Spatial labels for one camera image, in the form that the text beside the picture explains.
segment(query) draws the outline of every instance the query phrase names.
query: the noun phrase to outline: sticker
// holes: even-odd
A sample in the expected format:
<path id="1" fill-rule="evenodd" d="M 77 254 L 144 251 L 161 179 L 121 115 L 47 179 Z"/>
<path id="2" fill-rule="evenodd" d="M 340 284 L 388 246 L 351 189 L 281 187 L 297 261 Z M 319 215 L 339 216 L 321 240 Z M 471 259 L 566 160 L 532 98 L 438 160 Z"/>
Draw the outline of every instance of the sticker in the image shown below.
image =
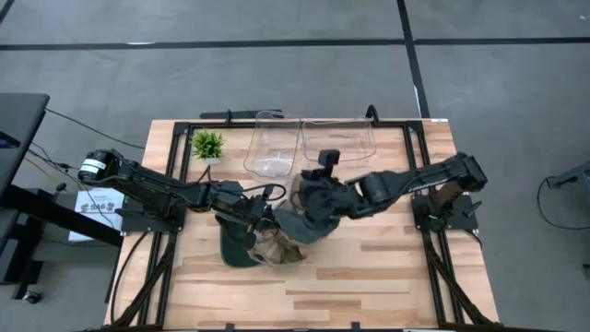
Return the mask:
<path id="1" fill-rule="evenodd" d="M 84 161 L 82 161 L 82 165 L 90 165 L 90 166 L 98 167 L 101 170 L 104 170 L 105 167 L 107 167 L 107 164 L 105 164 L 104 162 L 100 162 L 98 160 L 84 160 Z"/>
<path id="2" fill-rule="evenodd" d="M 80 167 L 80 171 L 86 171 L 86 172 L 93 172 L 93 173 L 98 173 L 99 169 L 97 167 L 94 166 L 90 166 L 90 165 L 82 165 L 82 167 Z"/>

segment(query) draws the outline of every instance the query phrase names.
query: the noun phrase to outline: wooden tabletop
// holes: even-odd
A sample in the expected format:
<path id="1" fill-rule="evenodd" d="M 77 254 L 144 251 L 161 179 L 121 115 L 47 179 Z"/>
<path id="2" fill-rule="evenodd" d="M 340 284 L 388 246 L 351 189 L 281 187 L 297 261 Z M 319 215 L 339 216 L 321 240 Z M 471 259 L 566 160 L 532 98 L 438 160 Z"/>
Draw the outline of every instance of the wooden tabletop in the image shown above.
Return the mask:
<path id="1" fill-rule="evenodd" d="M 152 122 L 145 167 L 165 172 L 173 124 L 173 120 Z M 424 120 L 424 129 L 431 162 L 455 154 L 448 123 Z M 223 133 L 227 142 L 221 164 L 212 169 L 213 179 L 237 180 L 244 187 L 260 184 L 242 167 L 253 129 L 215 132 Z M 408 169 L 402 131 L 375 128 L 373 133 L 377 152 L 367 165 L 336 166 L 336 176 L 345 180 L 369 171 Z M 418 140 L 413 140 L 420 165 Z M 298 151 L 296 160 L 304 160 Z M 181 157 L 179 148 L 175 177 L 180 172 Z M 205 167 L 201 160 L 191 158 L 187 181 L 198 179 Z M 306 161 L 298 162 L 294 172 L 301 167 L 307 167 Z M 457 281 L 484 315 L 497 320 L 478 243 L 464 231 L 448 231 L 447 236 Z M 138 237 L 125 237 L 118 269 Z M 115 304 L 117 317 L 144 282 L 151 240 L 149 234 L 123 273 Z M 442 280 L 441 285 L 447 320 L 453 321 Z M 148 321 L 152 323 L 158 294 L 159 284 L 150 302 Z M 436 326 L 422 239 L 414 227 L 408 196 L 372 218 L 343 219 L 338 229 L 317 244 L 305 263 L 287 270 L 225 266 L 213 212 L 187 213 L 176 246 L 165 328 L 222 328 L 226 323 L 238 328 L 346 328 L 354 321 L 367 328 Z"/>

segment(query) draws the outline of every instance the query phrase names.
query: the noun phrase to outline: clear plastic container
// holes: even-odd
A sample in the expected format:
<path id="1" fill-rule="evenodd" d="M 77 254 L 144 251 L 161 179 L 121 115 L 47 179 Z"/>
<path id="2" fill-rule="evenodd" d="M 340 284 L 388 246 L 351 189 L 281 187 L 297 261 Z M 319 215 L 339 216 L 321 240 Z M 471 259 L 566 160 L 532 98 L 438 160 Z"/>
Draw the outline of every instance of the clear plastic container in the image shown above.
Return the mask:
<path id="1" fill-rule="evenodd" d="M 243 167 L 258 181 L 288 177 L 295 163 L 301 119 L 286 113 L 263 111 L 256 125 Z"/>
<path id="2" fill-rule="evenodd" d="M 338 149 L 338 167 L 363 167 L 377 151 L 371 119 L 365 117 L 342 121 L 306 121 L 302 128 L 305 159 L 311 164 L 317 163 L 321 150 Z"/>

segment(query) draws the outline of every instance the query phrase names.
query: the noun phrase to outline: floor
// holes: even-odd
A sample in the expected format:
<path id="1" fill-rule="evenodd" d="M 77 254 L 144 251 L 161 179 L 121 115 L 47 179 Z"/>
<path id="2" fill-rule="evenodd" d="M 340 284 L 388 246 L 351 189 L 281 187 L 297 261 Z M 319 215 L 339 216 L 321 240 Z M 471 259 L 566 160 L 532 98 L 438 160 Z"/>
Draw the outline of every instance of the floor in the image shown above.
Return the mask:
<path id="1" fill-rule="evenodd" d="M 392 0 L 0 0 L 6 44 L 200 42 L 317 38 L 403 39 Z M 590 4 L 550 0 L 412 0 L 414 39 L 590 36 Z M 501 321 L 583 331 L 590 323 L 590 231 L 563 231 L 537 212 L 541 180 L 588 161 L 590 43 L 416 46 L 428 111 L 448 118 L 457 147 L 490 179 L 478 210 L 484 256 Z M 144 144 L 152 119 L 202 112 L 279 108 L 301 116 L 418 117 L 404 45 L 166 50 L 0 51 L 0 91 L 44 92 L 49 107 Z M 139 150 L 48 114 L 35 141 L 76 165 L 95 148 Z M 63 176 L 50 172 L 58 182 Z M 23 164 L 15 180 L 52 190 Z M 70 183 L 69 188 L 76 191 Z M 589 226 L 587 196 L 575 185 L 544 191 L 555 222 Z M 53 230 L 56 238 L 65 234 Z M 7 330 L 98 327 L 116 258 L 112 248 L 44 243 L 50 260 L 30 306 L 0 288 Z"/>

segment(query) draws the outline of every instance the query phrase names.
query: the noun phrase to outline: wire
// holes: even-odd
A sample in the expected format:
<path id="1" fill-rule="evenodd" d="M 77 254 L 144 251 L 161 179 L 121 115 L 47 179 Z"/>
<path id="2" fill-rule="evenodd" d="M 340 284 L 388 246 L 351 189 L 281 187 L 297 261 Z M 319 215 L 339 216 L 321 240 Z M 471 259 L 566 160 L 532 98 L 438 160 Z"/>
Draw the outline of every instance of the wire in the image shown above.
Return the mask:
<path id="1" fill-rule="evenodd" d="M 59 167 L 59 168 L 61 168 L 61 169 L 64 169 L 64 170 L 79 170 L 79 168 L 77 168 L 77 167 L 72 167 L 72 166 L 70 166 L 69 164 L 66 164 L 65 162 L 55 162 L 55 161 L 53 161 L 51 158 L 49 158 L 49 155 L 47 154 L 47 151 L 45 151 L 45 149 L 44 149 L 44 148 L 42 148 L 41 146 L 39 146 L 39 145 L 37 145 L 37 144 L 35 144 L 35 143 L 33 143 L 33 142 L 30 142 L 30 144 L 32 144 L 33 146 L 35 146 L 35 147 L 37 147 L 37 148 L 40 148 L 40 149 L 41 149 L 41 151 L 42 151 L 42 153 L 43 153 L 43 155 L 45 155 L 45 157 L 42 157 L 41 155 L 39 155 L 39 153 L 35 152 L 35 151 L 34 151 L 34 150 L 32 150 L 32 149 L 29 149 L 29 150 L 28 150 L 28 153 L 32 154 L 33 156 L 35 156 L 35 157 L 37 157 L 37 158 L 39 158 L 39 159 L 42 159 L 42 160 L 48 161 L 48 162 L 50 162 L 50 163 L 51 163 L 53 166 L 57 166 L 57 167 Z"/>
<path id="2" fill-rule="evenodd" d="M 139 149 L 146 149 L 146 147 L 141 147 L 141 146 L 138 146 L 138 145 L 135 145 L 135 144 L 127 143 L 127 142 L 125 142 L 125 141 L 122 141 L 121 139 L 115 138 L 115 137 L 113 137 L 113 136 L 106 135 L 106 134 L 102 133 L 101 131 L 98 131 L 98 130 L 96 130 L 96 129 L 92 128 L 92 127 L 91 127 L 91 126 L 89 126 L 89 125 L 82 124 L 82 123 L 81 123 L 81 122 L 79 122 L 78 120 L 72 119 L 71 117 L 69 117 L 69 116 L 67 116 L 67 115 L 63 115 L 63 114 L 61 114 L 61 113 L 58 113 L 58 112 L 56 112 L 56 111 L 52 111 L 52 110 L 50 110 L 50 109 L 48 109 L 48 108 L 46 108 L 46 109 L 45 109 L 45 111 L 47 111 L 47 112 L 49 112 L 49 113 L 53 113 L 53 114 L 55 114 L 55 115 L 57 115 L 57 116 L 61 116 L 61 117 L 63 117 L 64 119 L 67 119 L 67 120 L 69 120 L 69 121 L 71 121 L 71 122 L 73 122 L 73 123 L 76 123 L 76 124 L 78 124 L 78 125 L 81 125 L 81 126 L 83 126 L 83 127 L 87 128 L 87 129 L 89 129 L 89 130 L 91 130 L 91 131 L 93 131 L 93 132 L 95 132 L 95 133 L 97 133 L 97 134 L 99 134 L 99 135 L 105 136 L 105 137 L 107 137 L 107 138 L 109 138 L 109 139 L 112 139 L 112 140 L 113 140 L 113 141 L 115 141 L 115 142 L 119 142 L 119 143 L 121 143 L 121 144 L 124 144 L 124 145 L 126 145 L 126 146 L 128 146 L 128 147 L 131 147 L 131 148 L 139 148 Z"/>
<path id="3" fill-rule="evenodd" d="M 555 227 L 555 228 L 559 228 L 562 230 L 567 230 L 567 231 L 584 231 L 584 230 L 590 230 L 590 226 L 588 227 L 568 227 L 568 226 L 561 226 L 561 225 L 557 225 L 554 224 L 553 222 L 549 221 L 549 219 L 547 219 L 547 217 L 545 216 L 545 213 L 543 213 L 543 208 L 541 207 L 541 189 L 543 188 L 543 184 L 547 183 L 547 187 L 549 187 L 549 179 L 554 179 L 555 176 L 548 176 L 545 179 L 543 179 L 543 181 L 541 182 L 541 184 L 538 186 L 538 190 L 537 190 L 537 207 L 538 207 L 538 212 L 541 214 L 541 217 L 543 218 L 543 220 L 545 222 L 547 222 L 547 224 Z"/>
<path id="4" fill-rule="evenodd" d="M 472 238 L 476 239 L 476 241 L 479 243 L 479 247 L 481 249 L 483 249 L 483 244 L 481 243 L 481 239 L 479 239 L 479 236 L 477 236 L 474 233 L 474 230 L 465 230 L 467 232 L 467 234 L 471 235 Z"/>
<path id="5" fill-rule="evenodd" d="M 205 175 L 207 175 L 209 182 L 211 182 L 211 165 L 207 165 L 205 171 L 203 172 L 203 174 L 201 174 L 201 176 L 199 177 L 198 180 L 196 180 L 197 183 L 200 183 L 201 180 L 203 180 L 203 178 L 205 177 Z"/>
<path id="6" fill-rule="evenodd" d="M 102 210 L 100 209 L 100 206 L 98 204 L 96 204 L 96 201 L 94 200 L 94 198 L 92 197 L 92 195 L 90 194 L 89 188 L 81 183 L 80 181 L 78 181 L 75 177 L 73 177 L 72 175 L 70 175 L 69 173 L 67 173 L 67 171 L 64 171 L 62 169 L 60 169 L 60 167 L 57 166 L 57 163 L 54 162 L 49 155 L 47 154 L 47 152 L 45 152 L 45 149 L 42 148 L 41 146 L 35 145 L 36 147 L 40 148 L 41 151 L 43 151 L 43 154 L 47 157 L 47 159 L 41 157 L 39 154 L 37 154 L 35 151 L 33 150 L 29 150 L 29 152 L 34 155 L 35 157 L 40 158 L 41 160 L 45 161 L 47 164 L 51 165 L 56 171 L 60 172 L 61 174 L 67 176 L 68 178 L 70 178 L 72 181 L 74 181 L 74 183 L 77 185 L 77 188 L 79 189 L 79 191 L 85 191 L 86 195 L 88 195 L 88 198 L 90 198 L 90 200 L 92 201 L 92 204 L 96 207 L 96 209 L 99 211 L 100 215 L 106 219 L 109 224 L 111 224 L 111 227 L 113 227 L 114 229 L 116 229 L 116 227 L 114 227 L 114 224 L 112 223 L 112 221 L 110 219 L 107 218 L 107 216 L 105 216 L 102 213 Z"/>
<path id="7" fill-rule="evenodd" d="M 243 189 L 241 191 L 237 191 L 237 190 L 219 190 L 220 192 L 223 193 L 229 193 L 229 194 L 238 194 L 240 193 L 242 195 L 242 197 L 244 197 L 245 195 L 243 193 L 247 193 L 253 190 L 258 190 L 258 189 L 263 189 L 263 188 L 268 188 L 268 187 L 276 187 L 276 188 L 280 188 L 283 193 L 281 195 L 279 195 L 278 197 L 275 198 L 268 198 L 265 201 L 266 202 L 274 202 L 274 201 L 278 201 L 279 199 L 283 198 L 286 194 L 287 194 L 287 188 L 285 188 L 284 185 L 282 184 L 261 184 L 261 185 L 257 185 L 251 188 L 246 188 Z"/>
<path id="8" fill-rule="evenodd" d="M 45 176 L 47 176 L 49 178 L 49 180 L 51 180 L 53 183 L 55 184 L 60 184 L 59 181 L 57 181 L 57 179 L 55 179 L 54 177 L 52 177 L 48 172 L 46 172 L 41 166 L 37 165 L 34 161 L 30 160 L 29 158 L 25 157 L 25 161 L 28 162 L 31 166 L 33 166 L 34 168 L 36 168 L 39 172 L 43 173 Z"/>
<path id="9" fill-rule="evenodd" d="M 159 178 L 157 178 L 157 177 L 154 177 L 154 176 L 151 176 L 151 175 L 144 174 L 144 173 L 142 173 L 142 172 L 139 172 L 138 170 L 136 170 L 136 167 L 135 167 L 135 166 L 133 166 L 133 165 L 131 165 L 131 164 L 129 163 L 129 161 L 127 161 L 127 160 L 124 158 L 124 156 L 123 156 L 121 153 L 119 153 L 119 151 L 112 149 L 112 150 L 111 150 L 111 153 L 112 153 L 112 154 L 113 154 L 115 157 L 117 157 L 117 159 L 119 159 L 119 160 L 120 160 L 120 161 L 121 161 L 123 164 L 125 164 L 127 167 L 129 167 L 129 169 L 131 170 L 131 172 L 134 172 L 134 173 L 140 174 L 142 177 L 144 177 L 144 178 L 147 178 L 147 179 L 150 179 L 150 180 L 152 180 L 152 181 L 155 181 L 155 182 L 158 182 L 158 183 L 161 183 L 161 184 L 166 184 L 166 185 L 168 185 L 168 186 L 177 187 L 177 188 L 189 188 L 189 187 L 192 187 L 192 186 L 199 185 L 199 182 L 198 182 L 198 181 L 197 181 L 197 182 L 193 182 L 193 183 L 188 183 L 188 184 L 183 184 L 183 183 L 177 183 L 177 184 L 173 184 L 173 183 L 170 183 L 169 181 L 164 181 L 164 180 L 161 180 L 161 179 L 159 179 Z M 209 172 L 210 172 L 210 168 L 209 168 L 209 167 L 207 167 L 207 169 L 205 169 L 204 173 L 209 173 Z"/>
<path id="10" fill-rule="evenodd" d="M 115 280 L 114 286 L 112 288 L 111 324 L 114 322 L 114 304 L 115 304 L 115 299 L 117 297 L 117 290 L 119 289 L 119 281 L 121 281 L 121 275 L 123 275 L 123 271 L 125 270 L 125 267 L 129 263 L 129 259 L 133 255 L 133 252 L 137 249 L 137 247 L 139 246 L 139 244 L 144 240 L 144 238 L 146 237 L 146 235 L 148 235 L 148 232 L 147 231 L 145 231 L 143 234 L 141 234 L 141 236 L 139 237 L 139 239 L 137 239 L 137 241 L 133 245 L 133 247 L 131 247 L 131 250 L 129 251 L 129 255 L 127 255 L 127 258 L 125 259 L 125 261 L 123 262 L 123 265 L 121 266 L 121 270 L 117 274 L 117 279 Z"/>

